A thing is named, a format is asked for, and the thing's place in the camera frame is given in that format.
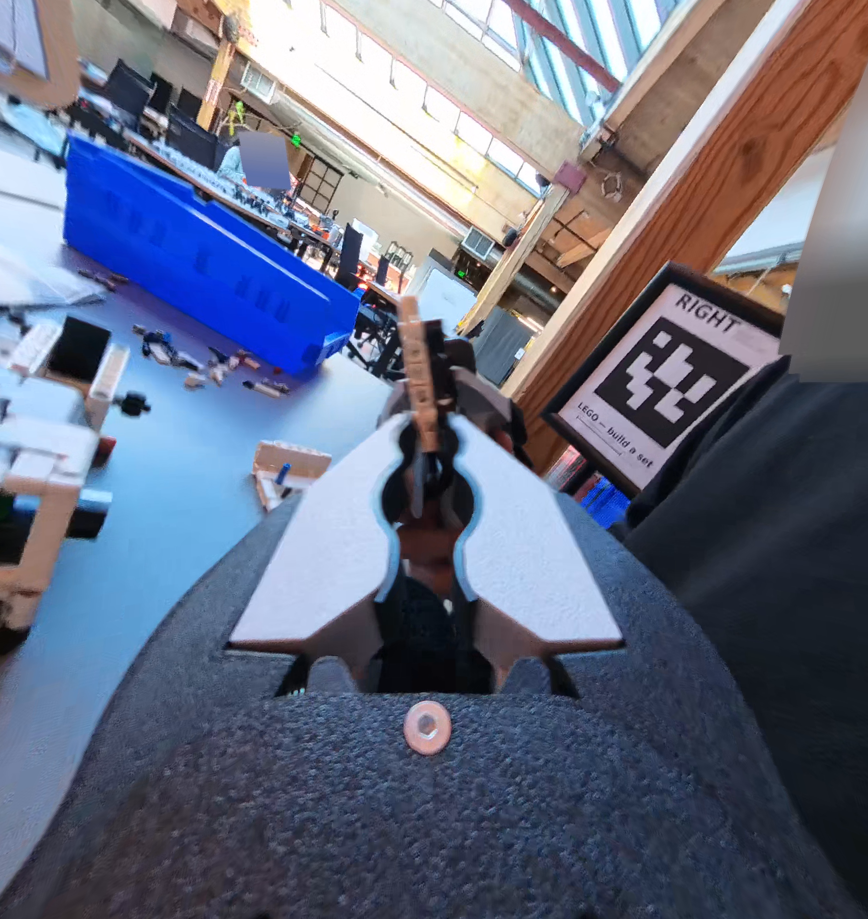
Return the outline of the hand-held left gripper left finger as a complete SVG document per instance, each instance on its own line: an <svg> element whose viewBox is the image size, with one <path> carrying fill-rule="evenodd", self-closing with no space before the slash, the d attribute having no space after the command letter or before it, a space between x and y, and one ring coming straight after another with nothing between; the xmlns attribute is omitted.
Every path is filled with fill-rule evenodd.
<svg viewBox="0 0 868 919"><path fill-rule="evenodd" d="M376 605L393 586L400 550L382 508L404 458L409 415L395 415L300 498L229 635L234 650L344 661L360 679L382 647Z"/></svg>

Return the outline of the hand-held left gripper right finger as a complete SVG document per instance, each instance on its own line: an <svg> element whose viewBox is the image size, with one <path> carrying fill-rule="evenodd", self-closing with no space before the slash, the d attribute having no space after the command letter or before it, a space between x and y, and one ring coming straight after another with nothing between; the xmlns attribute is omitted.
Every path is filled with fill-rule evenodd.
<svg viewBox="0 0 868 919"><path fill-rule="evenodd" d="M457 448L444 512L460 640L496 687L521 659L621 649L623 633L566 522L560 496L470 420L448 418Z"/></svg>

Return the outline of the black lego L-beam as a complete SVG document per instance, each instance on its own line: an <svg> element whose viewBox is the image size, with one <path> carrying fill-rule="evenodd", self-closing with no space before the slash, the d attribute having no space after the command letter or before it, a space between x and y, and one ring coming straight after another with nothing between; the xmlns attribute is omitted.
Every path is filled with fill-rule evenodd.
<svg viewBox="0 0 868 919"><path fill-rule="evenodd" d="M456 391L446 353L446 341L440 321L425 323L435 396L439 409L440 448L436 454L425 454L418 445L415 428L416 446L412 460L412 497L410 499L410 508L414 516L420 516L427 500L440 498L451 485L453 462L458 448L457 437L449 424L452 409L455 407Z"/></svg>

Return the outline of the white lego block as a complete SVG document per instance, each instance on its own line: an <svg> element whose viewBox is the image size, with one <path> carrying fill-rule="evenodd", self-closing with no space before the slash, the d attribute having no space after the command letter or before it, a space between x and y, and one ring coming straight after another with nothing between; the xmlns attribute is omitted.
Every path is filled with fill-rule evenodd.
<svg viewBox="0 0 868 919"><path fill-rule="evenodd" d="M405 389L417 430L418 445L425 454L436 454L440 448L439 409L426 323L420 317L417 298L414 296L401 296L396 310L403 350Z"/></svg>

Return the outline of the white lego panel assembly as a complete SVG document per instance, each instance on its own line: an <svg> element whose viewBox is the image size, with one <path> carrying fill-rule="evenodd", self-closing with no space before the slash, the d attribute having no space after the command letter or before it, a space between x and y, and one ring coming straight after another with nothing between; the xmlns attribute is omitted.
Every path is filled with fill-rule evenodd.
<svg viewBox="0 0 868 919"><path fill-rule="evenodd" d="M251 473L263 510L269 513L288 495L309 489L331 462L329 454L317 449L279 440L260 441Z"/></svg>

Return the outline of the pile of small lego pieces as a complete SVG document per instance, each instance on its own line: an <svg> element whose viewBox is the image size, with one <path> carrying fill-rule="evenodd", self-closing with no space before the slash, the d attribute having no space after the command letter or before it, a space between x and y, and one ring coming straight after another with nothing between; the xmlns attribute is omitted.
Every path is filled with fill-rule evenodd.
<svg viewBox="0 0 868 919"><path fill-rule="evenodd" d="M100 284L111 293L118 292L129 281L126 276L114 272L101 273L92 269L79 268L77 273L84 279ZM198 391L209 381L221 387L226 378L240 367L248 367L250 370L260 368L260 364L244 349L227 354L220 349L208 346L210 357L207 361L201 361L179 350L173 344L171 335L161 329L148 329L145 326L134 324L132 334L140 340L141 355L144 359L152 359L161 366L187 371L183 386L190 392ZM244 380L242 386L244 389L270 398L290 396L290 387L287 384L267 378L261 381Z"/></svg>

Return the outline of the white green lego truck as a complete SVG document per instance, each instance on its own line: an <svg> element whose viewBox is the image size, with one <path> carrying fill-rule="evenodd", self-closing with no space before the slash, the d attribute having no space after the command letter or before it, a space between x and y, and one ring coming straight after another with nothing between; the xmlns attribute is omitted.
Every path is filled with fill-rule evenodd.
<svg viewBox="0 0 868 919"><path fill-rule="evenodd" d="M113 409L151 408L122 389L130 356L75 316L0 339L0 655L26 640L64 543L104 525L111 496L89 488L114 450L102 427Z"/></svg>

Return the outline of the lego instruction booklet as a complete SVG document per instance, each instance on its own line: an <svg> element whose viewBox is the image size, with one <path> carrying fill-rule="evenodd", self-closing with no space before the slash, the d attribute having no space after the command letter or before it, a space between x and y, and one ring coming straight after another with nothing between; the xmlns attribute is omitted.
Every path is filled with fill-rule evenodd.
<svg viewBox="0 0 868 919"><path fill-rule="evenodd" d="M0 147L0 307L99 303L106 287L66 262L65 173Z"/></svg>

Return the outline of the person's right hand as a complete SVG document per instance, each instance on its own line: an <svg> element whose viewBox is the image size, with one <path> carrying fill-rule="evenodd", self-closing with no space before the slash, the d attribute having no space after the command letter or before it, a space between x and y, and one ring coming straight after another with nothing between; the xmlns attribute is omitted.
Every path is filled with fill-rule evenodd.
<svg viewBox="0 0 868 919"><path fill-rule="evenodd" d="M427 500L420 516L411 510L399 519L396 535L406 573L440 600L451 595L454 548L464 524L440 498Z"/></svg>

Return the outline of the wooden pillar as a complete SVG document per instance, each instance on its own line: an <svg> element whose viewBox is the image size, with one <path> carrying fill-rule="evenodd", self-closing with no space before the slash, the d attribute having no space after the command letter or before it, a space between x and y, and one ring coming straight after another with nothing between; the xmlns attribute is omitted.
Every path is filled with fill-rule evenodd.
<svg viewBox="0 0 868 919"><path fill-rule="evenodd" d="M773 3L504 387L535 472L566 449L543 411L666 263L722 260L851 101L868 1Z"/></svg>

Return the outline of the blue plastic bin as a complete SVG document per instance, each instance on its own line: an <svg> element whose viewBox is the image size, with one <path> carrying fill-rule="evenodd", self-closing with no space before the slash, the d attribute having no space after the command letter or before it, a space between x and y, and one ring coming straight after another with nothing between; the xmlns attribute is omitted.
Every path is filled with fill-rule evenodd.
<svg viewBox="0 0 868 919"><path fill-rule="evenodd" d="M70 134L63 236L101 266L289 375L351 338L359 299L192 186Z"/></svg>

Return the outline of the wooden instruction sign board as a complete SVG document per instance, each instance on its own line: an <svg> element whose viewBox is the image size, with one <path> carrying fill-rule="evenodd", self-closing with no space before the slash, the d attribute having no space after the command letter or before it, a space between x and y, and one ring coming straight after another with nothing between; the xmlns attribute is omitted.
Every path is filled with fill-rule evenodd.
<svg viewBox="0 0 868 919"><path fill-rule="evenodd" d="M0 92L59 109L79 87L71 2L0 1Z"/></svg>

